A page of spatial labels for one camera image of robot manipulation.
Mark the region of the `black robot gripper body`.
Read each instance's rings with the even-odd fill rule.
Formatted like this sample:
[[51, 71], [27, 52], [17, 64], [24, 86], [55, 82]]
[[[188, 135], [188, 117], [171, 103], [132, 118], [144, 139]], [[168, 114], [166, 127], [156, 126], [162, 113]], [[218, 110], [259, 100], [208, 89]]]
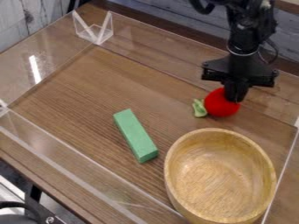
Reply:
[[206, 81], [244, 81], [251, 87], [271, 88], [275, 85], [279, 72], [266, 64], [254, 53], [248, 56], [238, 56], [230, 53], [220, 59], [202, 63], [202, 79]]

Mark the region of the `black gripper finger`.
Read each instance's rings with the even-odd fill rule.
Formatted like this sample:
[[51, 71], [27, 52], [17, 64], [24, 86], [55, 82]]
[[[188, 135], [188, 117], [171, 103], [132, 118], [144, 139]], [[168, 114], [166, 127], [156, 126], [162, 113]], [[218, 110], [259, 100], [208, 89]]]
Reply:
[[231, 80], [227, 80], [224, 83], [224, 96], [230, 102], [235, 102], [238, 100], [236, 83]]
[[250, 86], [248, 86], [247, 82], [242, 82], [238, 84], [238, 86], [236, 86], [236, 102], [243, 102], [243, 100], [247, 96], [247, 93], [248, 93], [248, 89], [250, 89]]

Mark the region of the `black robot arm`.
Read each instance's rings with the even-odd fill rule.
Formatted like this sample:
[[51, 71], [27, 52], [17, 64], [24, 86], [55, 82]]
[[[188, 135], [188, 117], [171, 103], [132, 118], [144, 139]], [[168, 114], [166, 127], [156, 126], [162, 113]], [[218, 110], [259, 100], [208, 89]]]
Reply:
[[210, 15], [216, 6], [227, 12], [230, 35], [228, 55], [222, 59], [202, 63], [202, 78], [216, 81], [224, 87], [224, 97], [230, 102], [242, 102], [254, 87], [271, 88], [278, 71], [271, 64], [278, 54], [266, 60], [260, 53], [263, 44], [278, 52], [271, 36], [276, 32], [275, 0], [188, 0], [192, 8]]

